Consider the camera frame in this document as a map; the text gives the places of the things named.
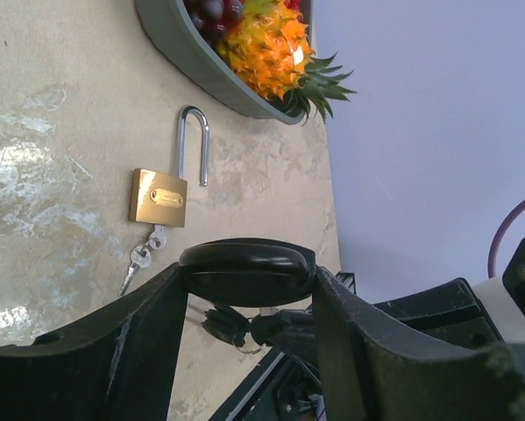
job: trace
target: screw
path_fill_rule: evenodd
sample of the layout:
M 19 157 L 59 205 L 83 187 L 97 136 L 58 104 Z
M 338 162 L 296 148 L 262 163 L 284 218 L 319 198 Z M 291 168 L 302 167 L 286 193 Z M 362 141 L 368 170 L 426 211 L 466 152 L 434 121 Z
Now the screw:
M 525 264 L 520 263 L 517 265 L 517 275 L 519 276 L 519 279 L 522 281 L 525 281 Z

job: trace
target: gray bowl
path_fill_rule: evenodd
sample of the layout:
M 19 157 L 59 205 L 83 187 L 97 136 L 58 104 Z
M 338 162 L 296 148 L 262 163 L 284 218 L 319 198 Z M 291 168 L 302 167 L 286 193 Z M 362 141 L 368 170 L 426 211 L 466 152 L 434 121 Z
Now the gray bowl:
M 182 0 L 136 0 L 136 9 L 153 44 L 221 103 L 244 116 L 275 118 L 286 125 L 303 119 L 302 109 L 285 114 L 279 109 L 280 103 L 270 104 L 241 81 L 202 39 Z M 305 21 L 310 22 L 310 0 L 302 2 L 302 12 Z

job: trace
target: light blue wall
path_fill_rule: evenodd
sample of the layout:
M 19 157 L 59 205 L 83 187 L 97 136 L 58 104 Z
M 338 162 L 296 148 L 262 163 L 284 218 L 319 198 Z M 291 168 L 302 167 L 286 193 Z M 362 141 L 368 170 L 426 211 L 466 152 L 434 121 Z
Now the light blue wall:
M 341 261 L 370 301 L 486 279 L 525 198 L 525 0 L 315 0 L 320 55 L 354 68 L 328 125 Z M 499 272 L 525 236 L 525 213 Z

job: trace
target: pineapple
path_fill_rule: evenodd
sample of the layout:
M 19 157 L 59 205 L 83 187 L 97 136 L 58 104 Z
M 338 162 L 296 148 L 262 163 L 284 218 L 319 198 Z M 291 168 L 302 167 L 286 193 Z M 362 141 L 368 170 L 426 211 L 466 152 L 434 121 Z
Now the pineapple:
M 216 46 L 217 53 L 254 92 L 266 100 L 280 100 L 289 115 L 310 112 L 310 102 L 323 120 L 333 117 L 329 99 L 348 101 L 354 91 L 340 86 L 348 74 L 332 75 L 335 56 L 321 60 L 307 40 L 307 25 L 286 0 L 246 0 L 243 18 Z

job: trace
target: padlock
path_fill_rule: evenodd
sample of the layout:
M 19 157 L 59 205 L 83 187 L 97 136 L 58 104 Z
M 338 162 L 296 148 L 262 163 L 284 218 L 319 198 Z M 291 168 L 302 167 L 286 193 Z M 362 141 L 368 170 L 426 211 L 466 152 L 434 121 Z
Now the padlock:
M 186 220 L 186 196 L 188 183 L 184 175 L 184 140 L 186 118 L 194 114 L 202 124 L 202 165 L 200 185 L 208 185 L 209 125 L 208 119 L 198 108 L 188 106 L 178 119 L 178 149 L 176 154 L 177 176 L 167 175 L 143 168 L 133 171 L 130 220 L 158 225 L 183 227 Z

